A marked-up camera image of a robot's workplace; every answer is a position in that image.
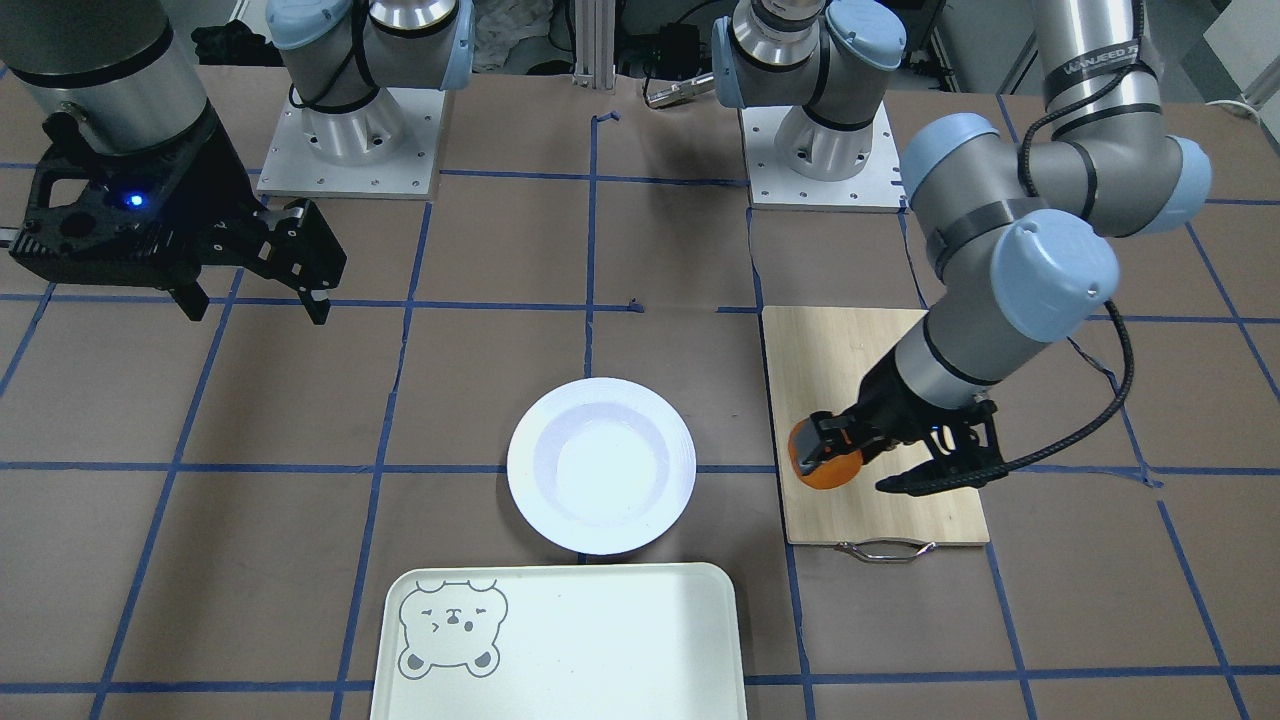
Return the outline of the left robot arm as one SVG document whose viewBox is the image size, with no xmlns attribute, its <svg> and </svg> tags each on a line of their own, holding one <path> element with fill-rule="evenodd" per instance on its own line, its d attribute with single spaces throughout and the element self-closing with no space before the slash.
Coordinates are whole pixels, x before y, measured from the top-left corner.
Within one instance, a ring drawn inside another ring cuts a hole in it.
<svg viewBox="0 0 1280 720">
<path fill-rule="evenodd" d="M 1091 436 L 1132 389 L 1110 242 L 1188 223 L 1208 197 L 1211 160 L 1166 131 L 1142 1 L 1037 1 L 1033 12 L 1044 113 L 1021 142 L 956 113 L 901 152 L 905 201 L 946 291 L 863 377 L 851 407 L 795 425 L 787 456 L 810 487 L 846 484 L 882 454 L 923 443 L 929 459 L 878 491 L 980 488 Z M 1005 459 L 989 391 L 1100 307 L 1123 351 L 1114 400 L 1070 436 Z"/>
</svg>

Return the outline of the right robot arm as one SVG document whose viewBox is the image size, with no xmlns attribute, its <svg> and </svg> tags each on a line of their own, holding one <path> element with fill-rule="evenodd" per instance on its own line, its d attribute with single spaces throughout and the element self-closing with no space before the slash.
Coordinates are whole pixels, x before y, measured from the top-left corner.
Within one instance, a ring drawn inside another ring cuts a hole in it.
<svg viewBox="0 0 1280 720">
<path fill-rule="evenodd" d="M 315 186 L 410 150 L 396 91 L 463 88 L 475 49 L 471 1 L 270 1 L 271 42 L 289 72 Z M 312 323 L 330 311 L 346 251 L 321 210 L 271 210 L 157 1 L 5 1 L 3 60 L 44 110 L 47 151 L 20 227 L 3 246 L 54 284 L 152 288 L 202 319 L 206 266 L 242 266 L 292 288 Z"/>
</svg>

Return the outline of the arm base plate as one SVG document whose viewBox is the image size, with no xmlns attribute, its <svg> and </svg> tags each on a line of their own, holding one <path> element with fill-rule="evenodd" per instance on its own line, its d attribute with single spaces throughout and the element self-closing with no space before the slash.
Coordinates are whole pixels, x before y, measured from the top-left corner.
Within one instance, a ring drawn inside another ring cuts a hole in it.
<svg viewBox="0 0 1280 720">
<path fill-rule="evenodd" d="M 273 197 L 428 200 L 451 94 L 381 88 L 365 108 L 284 105 L 257 181 Z"/>
<path fill-rule="evenodd" d="M 801 108 L 740 113 L 750 205 L 756 210 L 896 213 L 905 204 L 884 105 L 850 132 L 818 126 Z"/>
</svg>

